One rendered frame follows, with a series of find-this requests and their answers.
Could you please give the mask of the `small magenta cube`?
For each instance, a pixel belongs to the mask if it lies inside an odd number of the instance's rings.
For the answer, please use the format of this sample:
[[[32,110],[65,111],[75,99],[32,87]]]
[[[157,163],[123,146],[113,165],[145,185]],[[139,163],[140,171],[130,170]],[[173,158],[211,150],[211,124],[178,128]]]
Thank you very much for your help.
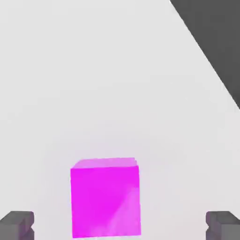
[[[74,239],[141,235],[135,158],[80,160],[70,170],[70,183]]]

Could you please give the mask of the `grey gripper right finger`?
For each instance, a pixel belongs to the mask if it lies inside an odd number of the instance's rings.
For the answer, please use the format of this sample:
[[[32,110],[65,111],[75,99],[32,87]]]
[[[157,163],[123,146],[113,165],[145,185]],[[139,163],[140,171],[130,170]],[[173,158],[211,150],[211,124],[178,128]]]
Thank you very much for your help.
[[[240,219],[229,211],[208,211],[206,224],[206,240],[240,240]]]

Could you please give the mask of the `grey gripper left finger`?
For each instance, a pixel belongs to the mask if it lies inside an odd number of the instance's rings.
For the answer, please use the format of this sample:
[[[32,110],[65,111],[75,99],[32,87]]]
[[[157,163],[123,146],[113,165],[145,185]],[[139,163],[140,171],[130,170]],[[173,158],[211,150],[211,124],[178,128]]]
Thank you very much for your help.
[[[0,220],[0,240],[34,240],[32,211],[11,211]]]

